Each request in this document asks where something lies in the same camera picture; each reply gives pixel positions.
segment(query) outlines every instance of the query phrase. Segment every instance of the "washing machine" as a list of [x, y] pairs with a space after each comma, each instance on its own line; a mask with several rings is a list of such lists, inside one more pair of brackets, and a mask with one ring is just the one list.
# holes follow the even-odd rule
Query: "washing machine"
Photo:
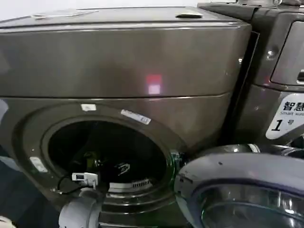
[[0, 144], [58, 209], [115, 166], [104, 226], [180, 226], [181, 157], [218, 144], [251, 26], [197, 8], [62, 10], [0, 23]]
[[230, 109], [226, 119], [223, 135], [228, 136], [227, 142], [285, 145], [301, 136], [304, 133], [303, 8], [250, 5], [250, 2], [202, 3], [199, 7], [242, 19], [253, 28], [244, 58], [246, 66], [234, 94], [235, 108]]

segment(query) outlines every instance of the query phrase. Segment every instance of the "front-load washer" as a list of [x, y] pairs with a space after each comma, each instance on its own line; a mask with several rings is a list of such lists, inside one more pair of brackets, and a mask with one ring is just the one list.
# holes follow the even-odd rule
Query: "front-load washer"
[[184, 153], [217, 144], [251, 26], [196, 8], [64, 10], [0, 23], [0, 143], [58, 208], [118, 165], [102, 224], [179, 226]]

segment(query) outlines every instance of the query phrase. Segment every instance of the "white label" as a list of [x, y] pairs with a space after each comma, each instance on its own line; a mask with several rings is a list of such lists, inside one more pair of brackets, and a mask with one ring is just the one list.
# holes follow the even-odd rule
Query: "white label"
[[286, 96], [266, 132], [266, 138], [277, 139], [304, 124], [304, 94]]
[[46, 169], [40, 158], [30, 157], [29, 159], [39, 172], [48, 172], [48, 170]]
[[96, 105], [95, 104], [81, 104], [82, 111], [88, 112], [88, 111], [96, 111]]
[[141, 122], [141, 123], [143, 123], [145, 125], [148, 125], [150, 123], [150, 121], [151, 121], [151, 119], [148, 118], [148, 117], [145, 117], [143, 115], [140, 115], [140, 114], [137, 114], [137, 113], [133, 113], [133, 112], [130, 112], [130, 111], [124, 110], [124, 109], [120, 112], [120, 114], [124, 115], [124, 116], [127, 116], [127, 117], [129, 117], [131, 119], [134, 119], [134, 120], [136, 120], [138, 122]]

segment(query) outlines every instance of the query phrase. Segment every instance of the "sign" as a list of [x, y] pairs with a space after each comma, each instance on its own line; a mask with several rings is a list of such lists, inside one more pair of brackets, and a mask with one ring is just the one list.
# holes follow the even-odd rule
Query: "sign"
[[303, 124], [304, 94], [290, 94], [282, 100], [266, 132], [266, 138], [277, 139]]

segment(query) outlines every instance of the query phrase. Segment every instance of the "washer lid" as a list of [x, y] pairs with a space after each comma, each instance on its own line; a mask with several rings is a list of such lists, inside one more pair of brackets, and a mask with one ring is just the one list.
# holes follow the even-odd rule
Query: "washer lid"
[[304, 161], [222, 153], [195, 159], [175, 178], [177, 203], [195, 228], [304, 227]]

